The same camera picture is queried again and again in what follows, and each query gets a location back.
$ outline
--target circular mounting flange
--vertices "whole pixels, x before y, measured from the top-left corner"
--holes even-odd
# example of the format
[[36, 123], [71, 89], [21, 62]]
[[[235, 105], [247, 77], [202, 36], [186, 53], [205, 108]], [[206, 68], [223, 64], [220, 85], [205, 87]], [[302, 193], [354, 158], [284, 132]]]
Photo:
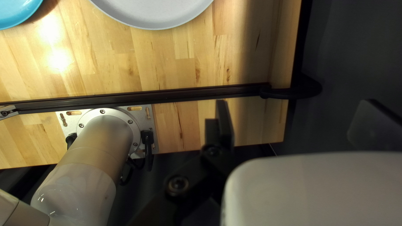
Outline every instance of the circular mounting flange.
[[[78, 121], [77, 135], [78, 136], [80, 135], [81, 131], [85, 128], [85, 125], [87, 125], [90, 120], [92, 120], [93, 118], [95, 118], [97, 116], [101, 116], [101, 115], [115, 116], [117, 118], [120, 118], [124, 122], [126, 122], [127, 125], [133, 131], [133, 141], [131, 143], [132, 144], [134, 144], [134, 143], [139, 144], [140, 143], [140, 141], [141, 141], [141, 131], [139, 129], [138, 121], [132, 115], [124, 112], [124, 110], [122, 110], [120, 108], [119, 109], [96, 108], [96, 109], [92, 109], [92, 110], [88, 111]], [[134, 153], [137, 148], [138, 148], [138, 146], [131, 145], [129, 154]]]

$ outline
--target bolt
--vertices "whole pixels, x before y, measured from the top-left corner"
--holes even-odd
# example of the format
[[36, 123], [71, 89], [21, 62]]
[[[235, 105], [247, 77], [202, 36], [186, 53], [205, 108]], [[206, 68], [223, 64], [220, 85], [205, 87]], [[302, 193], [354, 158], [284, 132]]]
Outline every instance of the bolt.
[[2, 111], [2, 112], [1, 112], [1, 115], [2, 115], [3, 117], [8, 116], [8, 111]]
[[175, 176], [170, 179], [167, 192], [171, 196], [177, 196], [186, 192], [189, 188], [189, 180], [183, 176]]
[[218, 156], [220, 154], [220, 149], [217, 147], [210, 147], [207, 149], [207, 153], [210, 156]]

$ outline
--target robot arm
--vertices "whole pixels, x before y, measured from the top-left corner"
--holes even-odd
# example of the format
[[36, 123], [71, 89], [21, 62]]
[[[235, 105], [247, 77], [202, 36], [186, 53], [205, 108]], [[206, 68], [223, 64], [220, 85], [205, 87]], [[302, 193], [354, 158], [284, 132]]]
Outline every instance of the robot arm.
[[127, 123], [93, 118], [35, 192], [31, 206], [0, 190], [0, 226], [104, 226], [133, 140]]

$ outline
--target blue plate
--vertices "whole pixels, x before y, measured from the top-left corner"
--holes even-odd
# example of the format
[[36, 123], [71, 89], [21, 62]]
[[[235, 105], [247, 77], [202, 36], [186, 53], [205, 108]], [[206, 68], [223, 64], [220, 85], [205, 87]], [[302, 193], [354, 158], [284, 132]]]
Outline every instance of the blue plate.
[[0, 30], [19, 25], [39, 8], [43, 0], [0, 0]]

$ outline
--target wooden table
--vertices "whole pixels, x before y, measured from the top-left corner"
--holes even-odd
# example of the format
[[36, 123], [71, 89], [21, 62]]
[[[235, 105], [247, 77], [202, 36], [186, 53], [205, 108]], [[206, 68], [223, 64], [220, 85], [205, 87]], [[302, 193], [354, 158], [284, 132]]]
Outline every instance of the wooden table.
[[[290, 85], [301, 0], [215, 0], [192, 21], [147, 31], [88, 0], [44, 0], [0, 31], [0, 102], [226, 84]], [[287, 101], [227, 100], [236, 145], [281, 142]], [[160, 152], [197, 150], [215, 101], [155, 104]], [[0, 121], [0, 168], [57, 163], [55, 113]]]

